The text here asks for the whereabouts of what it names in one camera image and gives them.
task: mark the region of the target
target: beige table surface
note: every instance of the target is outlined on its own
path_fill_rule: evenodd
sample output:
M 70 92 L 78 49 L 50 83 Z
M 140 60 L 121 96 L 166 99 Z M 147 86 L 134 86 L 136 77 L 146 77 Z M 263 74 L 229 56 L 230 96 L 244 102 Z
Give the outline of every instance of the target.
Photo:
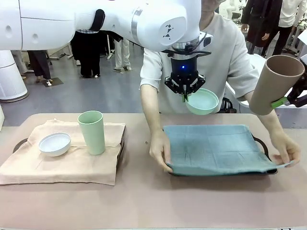
M 28 118 L 1 149 L 0 164 L 35 126 L 77 114 Z M 274 228 L 307 225 L 307 172 L 300 164 L 270 176 L 174 177 L 148 154 L 143 114 L 105 114 L 127 124 L 116 185 L 23 184 L 0 186 L 0 227 L 23 229 Z M 245 124 L 273 152 L 253 115 L 164 115 L 164 125 Z

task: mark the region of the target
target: white t-shirt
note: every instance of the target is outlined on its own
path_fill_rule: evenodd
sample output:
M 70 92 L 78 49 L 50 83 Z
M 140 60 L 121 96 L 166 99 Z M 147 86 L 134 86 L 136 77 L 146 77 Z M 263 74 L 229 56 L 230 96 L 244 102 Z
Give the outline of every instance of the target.
M 297 26 L 306 11 L 306 0 L 283 0 L 280 27 Z
M 206 78 L 202 88 L 219 97 L 220 104 L 215 110 L 216 113 L 220 110 L 226 81 L 235 90 L 236 97 L 240 98 L 255 89 L 259 74 L 250 63 L 243 34 L 231 20 L 215 13 L 212 22 L 204 31 L 213 35 L 211 44 L 206 47 L 212 54 L 198 58 L 197 69 L 199 74 Z M 159 91 L 161 113 L 189 113 L 182 102 L 182 95 L 173 93 L 164 84 L 171 71 L 171 59 L 167 54 L 145 49 L 141 86 L 149 84 Z

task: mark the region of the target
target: towel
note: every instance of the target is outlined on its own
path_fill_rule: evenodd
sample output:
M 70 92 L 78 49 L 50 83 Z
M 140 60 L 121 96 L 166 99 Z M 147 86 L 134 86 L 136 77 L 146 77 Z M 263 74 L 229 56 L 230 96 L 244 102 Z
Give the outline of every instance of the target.
M 248 127 L 166 126 L 176 175 L 214 176 L 260 172 L 285 167 L 271 162 Z
M 28 141 L 0 167 L 0 184 L 73 182 L 115 185 L 124 129 L 125 124 L 105 123 L 106 151 L 93 156 L 88 153 L 77 122 L 47 121 L 37 126 Z M 41 153 L 39 142 L 58 132 L 70 135 L 68 152 L 58 157 Z

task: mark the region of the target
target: blue cloth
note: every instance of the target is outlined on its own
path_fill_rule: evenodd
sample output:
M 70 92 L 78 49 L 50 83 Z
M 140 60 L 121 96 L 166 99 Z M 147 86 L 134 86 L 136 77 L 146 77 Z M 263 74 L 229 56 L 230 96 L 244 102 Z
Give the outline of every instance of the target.
M 176 175 L 214 176 L 260 172 L 285 167 L 271 162 L 248 127 L 165 126 Z

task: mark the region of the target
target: brown cup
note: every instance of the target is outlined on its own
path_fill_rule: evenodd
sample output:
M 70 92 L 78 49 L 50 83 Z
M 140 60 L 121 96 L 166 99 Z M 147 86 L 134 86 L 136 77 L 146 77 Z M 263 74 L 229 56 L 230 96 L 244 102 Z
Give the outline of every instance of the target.
M 273 110 L 271 103 L 284 97 L 304 72 L 304 65 L 293 57 L 277 55 L 267 59 L 249 104 L 251 111 L 269 114 Z

